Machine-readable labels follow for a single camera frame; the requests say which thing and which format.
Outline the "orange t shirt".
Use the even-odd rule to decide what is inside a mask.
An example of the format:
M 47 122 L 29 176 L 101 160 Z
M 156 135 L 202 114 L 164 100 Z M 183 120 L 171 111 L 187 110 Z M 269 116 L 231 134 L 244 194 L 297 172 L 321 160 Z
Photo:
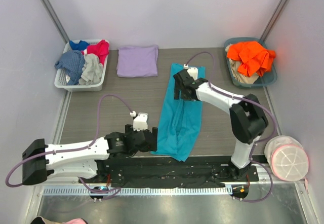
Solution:
M 257 41 L 239 42 L 228 46 L 226 57 L 234 62 L 237 73 L 252 77 L 263 77 L 272 71 L 276 57 L 274 50 L 268 50 Z

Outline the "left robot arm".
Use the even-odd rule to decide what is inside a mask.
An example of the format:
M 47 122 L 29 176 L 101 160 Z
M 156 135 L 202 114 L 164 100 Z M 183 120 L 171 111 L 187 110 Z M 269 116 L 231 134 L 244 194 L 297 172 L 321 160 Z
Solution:
M 108 159 L 124 159 L 137 152 L 157 150 L 158 128 L 134 130 L 127 124 L 125 132 L 112 132 L 95 142 L 64 145 L 46 144 L 36 139 L 22 154 L 22 184 L 36 185 L 54 177 L 81 177 L 102 183 L 108 171 Z

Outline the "teal t shirt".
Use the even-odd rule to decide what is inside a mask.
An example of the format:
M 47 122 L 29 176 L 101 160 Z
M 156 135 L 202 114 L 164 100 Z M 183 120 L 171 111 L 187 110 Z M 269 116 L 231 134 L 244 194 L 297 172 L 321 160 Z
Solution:
M 183 65 L 173 63 L 158 123 L 157 151 L 153 155 L 169 156 L 184 162 L 189 157 L 201 130 L 203 103 L 174 99 L 173 75 Z

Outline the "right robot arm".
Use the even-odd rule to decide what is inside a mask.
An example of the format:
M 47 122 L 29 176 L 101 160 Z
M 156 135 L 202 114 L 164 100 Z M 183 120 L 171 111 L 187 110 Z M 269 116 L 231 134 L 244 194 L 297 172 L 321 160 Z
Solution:
M 267 117 L 258 106 L 258 98 L 253 94 L 242 96 L 220 89 L 207 79 L 198 78 L 192 68 L 177 72 L 173 78 L 174 99 L 206 102 L 229 114 L 236 138 L 234 153 L 228 166 L 214 176 L 217 179 L 242 180 L 251 167 L 254 144 L 268 126 Z

